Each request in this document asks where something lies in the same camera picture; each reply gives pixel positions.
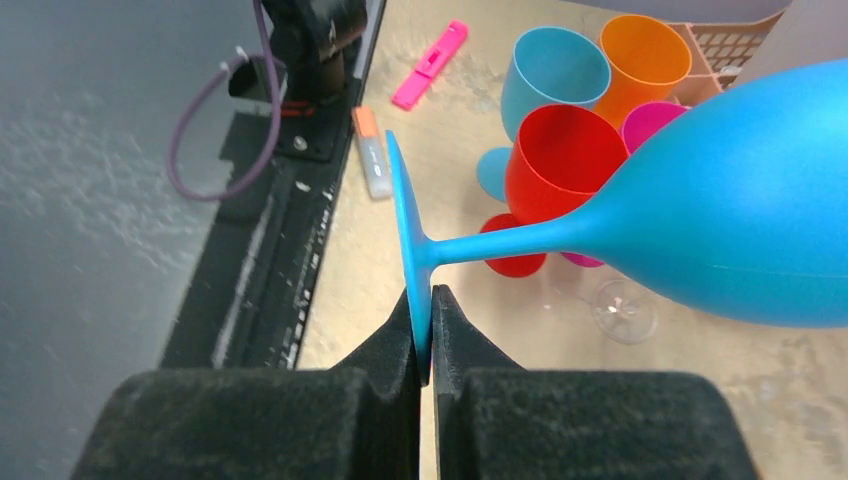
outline screw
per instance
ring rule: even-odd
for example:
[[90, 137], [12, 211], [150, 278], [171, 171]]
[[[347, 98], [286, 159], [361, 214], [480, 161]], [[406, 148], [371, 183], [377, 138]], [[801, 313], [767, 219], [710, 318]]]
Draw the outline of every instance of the screw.
[[306, 139], [301, 137], [300, 135], [294, 137], [294, 149], [298, 152], [302, 152], [306, 150], [306, 147], [309, 145], [306, 143]]

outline marker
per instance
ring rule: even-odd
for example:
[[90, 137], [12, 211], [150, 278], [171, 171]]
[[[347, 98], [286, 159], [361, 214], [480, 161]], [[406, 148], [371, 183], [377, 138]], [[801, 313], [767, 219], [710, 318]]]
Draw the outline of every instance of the marker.
[[353, 126], [356, 130], [356, 143], [359, 145], [359, 159], [365, 172], [368, 193], [373, 200], [392, 196], [392, 181], [389, 166], [380, 143], [380, 133], [374, 112], [368, 107], [353, 109]]
[[445, 33], [427, 50], [427, 53], [415, 65], [415, 70], [392, 96], [392, 103], [404, 110], [412, 110], [466, 38], [468, 38], [468, 25], [459, 20], [452, 21]]

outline blue cup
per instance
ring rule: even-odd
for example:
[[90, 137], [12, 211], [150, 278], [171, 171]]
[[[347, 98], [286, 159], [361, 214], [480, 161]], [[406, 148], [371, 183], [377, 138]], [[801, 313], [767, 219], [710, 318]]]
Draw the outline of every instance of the blue cup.
[[[501, 93], [501, 121], [512, 142], [533, 110], [551, 103], [592, 109], [606, 93], [612, 71], [604, 52], [585, 36], [562, 27], [537, 27], [515, 42]], [[510, 148], [490, 150], [477, 165], [483, 189], [505, 201], [504, 172]]]

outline dish rack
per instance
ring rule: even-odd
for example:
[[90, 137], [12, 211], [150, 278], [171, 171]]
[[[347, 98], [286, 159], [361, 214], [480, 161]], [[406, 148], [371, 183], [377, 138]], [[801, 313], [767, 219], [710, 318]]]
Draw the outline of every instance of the dish rack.
[[692, 70], [670, 100], [694, 107], [730, 88], [784, 11], [754, 23], [669, 23], [692, 52]]

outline cable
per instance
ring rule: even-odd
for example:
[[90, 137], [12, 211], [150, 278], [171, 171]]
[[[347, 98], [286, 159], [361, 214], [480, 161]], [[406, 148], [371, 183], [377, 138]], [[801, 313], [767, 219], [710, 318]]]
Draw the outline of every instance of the cable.
[[[275, 59], [271, 52], [271, 41], [268, 38], [268, 29], [265, 26], [265, 18], [262, 14], [262, 4], [260, 3], [260, 0], [253, 0], [253, 13], [256, 16], [256, 26], [259, 28], [259, 40], [262, 43], [262, 55], [248, 56], [245, 55], [243, 51], [240, 51], [237, 57], [231, 59], [229, 62], [222, 63], [221, 72], [219, 72], [208, 84], [206, 84], [197, 97], [189, 103], [185, 113], [183, 113], [182, 117], [180, 117], [180, 121], [177, 123], [176, 129], [174, 129], [174, 134], [171, 137], [170, 144], [168, 145], [168, 156], [165, 160], [165, 168], [168, 171], [168, 178], [171, 180], [171, 184], [174, 185], [177, 192], [186, 198], [201, 202], [211, 202], [225, 200], [239, 195], [247, 190], [253, 182], [259, 178], [259, 175], [262, 174], [262, 170], [264, 170], [268, 165], [268, 162], [270, 162], [271, 156], [274, 153], [274, 148], [277, 145], [277, 139], [280, 135], [280, 109], [282, 107], [282, 99], [280, 98], [280, 82], [277, 77], [277, 69], [272, 68], [271, 66], [274, 64], [282, 64], [282, 62]], [[266, 70], [268, 70], [268, 82], [271, 84], [271, 129], [268, 132], [268, 138], [265, 140], [265, 146], [262, 148], [259, 158], [257, 158], [253, 166], [250, 167], [250, 170], [248, 170], [247, 173], [245, 173], [238, 181], [233, 183], [230, 188], [215, 194], [201, 194], [194, 192], [185, 186], [177, 173], [177, 151], [179, 150], [183, 134], [185, 133], [192, 117], [194, 117], [200, 109], [200, 106], [203, 105], [203, 102], [209, 98], [215, 89], [228, 78], [229, 72], [235, 71], [237, 68], [248, 63], [250, 58], [261, 58], [265, 60], [265, 65], [267, 66]]]

